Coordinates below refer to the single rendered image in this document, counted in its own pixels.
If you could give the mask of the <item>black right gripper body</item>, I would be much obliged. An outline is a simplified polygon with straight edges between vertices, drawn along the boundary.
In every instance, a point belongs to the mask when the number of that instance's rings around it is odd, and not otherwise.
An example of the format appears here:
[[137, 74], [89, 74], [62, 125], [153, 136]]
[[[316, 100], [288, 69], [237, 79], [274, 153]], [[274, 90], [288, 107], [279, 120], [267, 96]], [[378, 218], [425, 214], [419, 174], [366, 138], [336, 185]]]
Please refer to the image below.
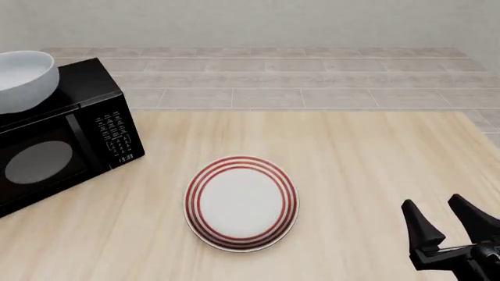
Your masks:
[[500, 281], [500, 241], [450, 251], [410, 251], [417, 271], [451, 271], [457, 281]]

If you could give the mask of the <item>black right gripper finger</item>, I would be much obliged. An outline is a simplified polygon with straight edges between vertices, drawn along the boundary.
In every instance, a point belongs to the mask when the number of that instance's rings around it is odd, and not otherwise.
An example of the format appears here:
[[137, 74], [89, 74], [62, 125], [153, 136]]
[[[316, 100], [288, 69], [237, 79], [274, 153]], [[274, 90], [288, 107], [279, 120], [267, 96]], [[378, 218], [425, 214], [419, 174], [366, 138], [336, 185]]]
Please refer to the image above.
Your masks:
[[483, 212], [459, 194], [453, 194], [448, 205], [473, 244], [488, 241], [500, 243], [500, 219]]
[[413, 201], [406, 199], [402, 203], [402, 212], [409, 236], [409, 249], [411, 251], [438, 251], [439, 245], [446, 236], [436, 229]]

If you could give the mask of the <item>white plate with red rings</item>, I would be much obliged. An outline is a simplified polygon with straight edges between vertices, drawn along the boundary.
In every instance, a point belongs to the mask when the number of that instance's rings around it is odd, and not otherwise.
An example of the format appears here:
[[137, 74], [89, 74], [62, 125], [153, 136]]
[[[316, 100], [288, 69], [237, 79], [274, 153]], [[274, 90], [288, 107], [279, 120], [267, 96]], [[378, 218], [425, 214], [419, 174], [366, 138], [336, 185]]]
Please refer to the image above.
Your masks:
[[300, 210], [291, 177], [264, 158], [219, 158], [199, 170], [184, 192], [183, 212], [200, 240], [227, 252], [255, 252], [282, 240]]

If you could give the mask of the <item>white bowl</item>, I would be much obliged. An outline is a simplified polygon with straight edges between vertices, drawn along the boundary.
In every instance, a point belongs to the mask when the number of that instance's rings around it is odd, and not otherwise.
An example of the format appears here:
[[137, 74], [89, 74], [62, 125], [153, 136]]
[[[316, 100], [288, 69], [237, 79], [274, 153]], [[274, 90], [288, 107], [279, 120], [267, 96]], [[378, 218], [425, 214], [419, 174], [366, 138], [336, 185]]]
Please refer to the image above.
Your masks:
[[40, 105], [59, 85], [55, 59], [39, 51], [0, 53], [0, 114]]

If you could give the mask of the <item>black microwave oven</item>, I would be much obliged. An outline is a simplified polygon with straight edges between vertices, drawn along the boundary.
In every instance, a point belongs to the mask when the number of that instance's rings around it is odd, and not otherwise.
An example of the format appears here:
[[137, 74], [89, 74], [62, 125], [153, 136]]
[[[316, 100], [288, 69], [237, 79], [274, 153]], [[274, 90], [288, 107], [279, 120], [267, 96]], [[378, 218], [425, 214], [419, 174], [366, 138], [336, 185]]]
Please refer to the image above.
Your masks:
[[0, 218], [145, 155], [101, 60], [61, 66], [59, 76], [37, 107], [0, 115]]

